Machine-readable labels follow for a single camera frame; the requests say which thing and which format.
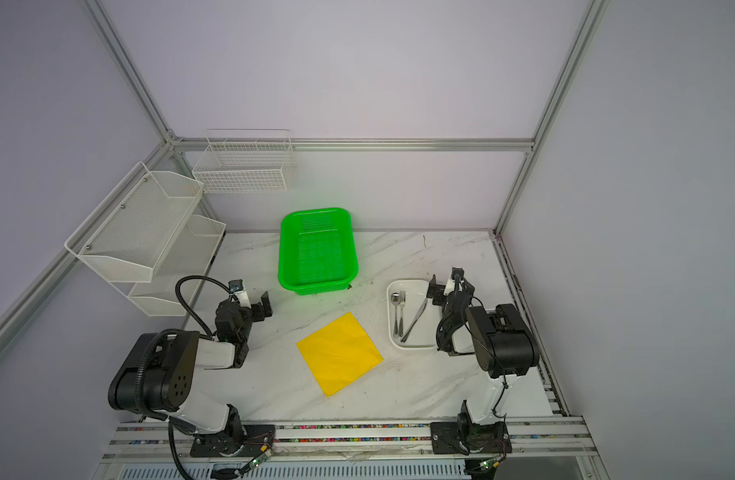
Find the silver knife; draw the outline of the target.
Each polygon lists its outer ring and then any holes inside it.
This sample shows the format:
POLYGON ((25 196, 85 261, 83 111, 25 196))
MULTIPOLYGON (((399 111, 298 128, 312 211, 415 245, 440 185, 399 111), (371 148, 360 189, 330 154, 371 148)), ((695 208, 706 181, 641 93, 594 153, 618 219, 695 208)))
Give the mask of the silver knife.
POLYGON ((405 333, 403 336, 401 336, 401 343, 407 342, 409 339, 409 336, 411 335, 411 332, 413 332, 413 328, 417 325, 417 322, 421 319, 421 316, 425 313, 425 310, 427 309, 427 302, 429 302, 429 299, 425 298, 423 302, 421 302, 421 305, 419 306, 419 309, 417 310, 417 313, 415 314, 415 317, 413 318, 413 321, 411 322, 411 325, 407 330, 405 330, 405 333))

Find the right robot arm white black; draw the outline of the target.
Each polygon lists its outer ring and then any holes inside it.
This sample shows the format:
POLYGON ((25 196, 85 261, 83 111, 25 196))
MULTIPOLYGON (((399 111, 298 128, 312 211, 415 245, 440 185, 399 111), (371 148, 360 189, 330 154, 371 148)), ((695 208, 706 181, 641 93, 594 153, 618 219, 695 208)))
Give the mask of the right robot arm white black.
POLYGON ((432 279, 427 298, 441 307, 441 320, 435 328, 435 344, 451 357, 462 356, 453 336, 461 329, 471 335, 469 352, 487 374, 489 388, 479 398, 465 400, 455 420, 457 449, 469 453, 487 444, 504 442, 505 406, 515 384, 541 360, 531 329, 513 304, 499 304, 489 310, 475 299, 475 286, 465 279, 465 271, 453 268, 446 284, 432 279))

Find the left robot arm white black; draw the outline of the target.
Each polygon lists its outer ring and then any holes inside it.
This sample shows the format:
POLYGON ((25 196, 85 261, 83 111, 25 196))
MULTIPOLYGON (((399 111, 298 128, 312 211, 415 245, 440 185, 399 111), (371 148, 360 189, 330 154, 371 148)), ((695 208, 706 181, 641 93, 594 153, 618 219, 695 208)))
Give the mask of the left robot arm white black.
POLYGON ((237 408, 199 390, 195 374, 245 364, 253 326, 273 316, 269 293, 253 303, 241 280, 225 284, 193 274, 176 282, 175 296, 200 329, 170 328, 141 335, 111 382, 109 406, 168 422, 199 440, 216 438, 240 446, 248 434, 237 408), (214 284, 227 294, 216 308, 215 328, 185 300, 182 287, 191 281, 214 284))

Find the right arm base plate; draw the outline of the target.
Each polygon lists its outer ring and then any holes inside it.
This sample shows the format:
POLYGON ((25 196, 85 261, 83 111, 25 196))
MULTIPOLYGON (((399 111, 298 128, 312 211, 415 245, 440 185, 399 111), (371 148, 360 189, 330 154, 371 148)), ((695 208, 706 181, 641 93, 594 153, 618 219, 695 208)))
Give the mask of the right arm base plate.
POLYGON ((431 448, 435 454, 511 454, 511 435, 505 422, 489 425, 433 422, 431 448))

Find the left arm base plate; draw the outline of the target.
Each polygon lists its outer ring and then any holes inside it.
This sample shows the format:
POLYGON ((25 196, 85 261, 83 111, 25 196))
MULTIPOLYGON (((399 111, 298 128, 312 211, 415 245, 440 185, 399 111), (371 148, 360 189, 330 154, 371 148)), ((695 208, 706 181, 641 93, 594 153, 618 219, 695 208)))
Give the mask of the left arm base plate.
POLYGON ((244 425, 239 438, 227 432, 197 435, 190 456, 193 458, 239 457, 253 458, 264 449, 270 450, 275 442, 273 424, 244 425))

